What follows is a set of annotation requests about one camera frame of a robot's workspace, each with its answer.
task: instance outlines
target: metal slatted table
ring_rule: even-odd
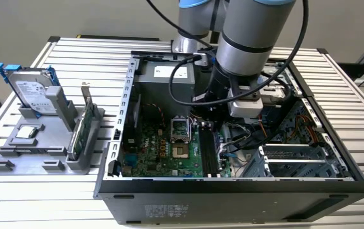
[[[112,138],[130,51],[170,51],[168,42],[61,38],[48,42],[31,67],[57,70],[67,98],[84,106],[81,82],[106,115],[98,135],[91,172],[84,176],[0,176],[0,228],[115,228],[103,201],[92,199],[102,150]],[[275,48],[271,58],[292,49]],[[302,49],[294,59],[320,106],[364,172],[364,94],[328,54]],[[12,93],[0,109],[0,146],[17,123],[19,100]],[[154,228],[364,228],[364,199],[313,223],[159,225]]]

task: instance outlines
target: sticker label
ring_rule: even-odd
[[[174,66],[156,66],[154,77],[170,78]],[[175,78],[187,79],[187,67],[179,67],[175,72]]]
[[[16,81],[29,107],[41,114],[55,114],[52,101],[45,98],[45,88],[39,82]]]
[[[175,205],[144,205],[144,212],[148,218],[185,218],[189,204]]]

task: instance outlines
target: blue drive bracket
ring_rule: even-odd
[[[21,98],[20,98],[20,96],[19,96],[19,93],[17,93],[17,91],[16,91],[13,85],[11,84],[11,81],[9,81],[8,76],[7,76],[7,71],[19,71],[19,70],[21,69],[21,65],[9,64],[9,65],[7,66],[7,68],[3,68],[3,67],[4,67],[4,63],[0,62],[0,75],[1,75],[1,77],[3,77],[3,80],[4,80],[5,83],[11,86],[11,88],[12,88],[12,90],[13,90],[13,92],[15,92],[15,94],[16,94],[16,96],[17,96],[20,102],[21,102],[21,106],[23,106],[24,108],[28,108],[28,107],[25,106],[25,104],[24,104],[24,102],[23,102],[23,100],[21,100]]]

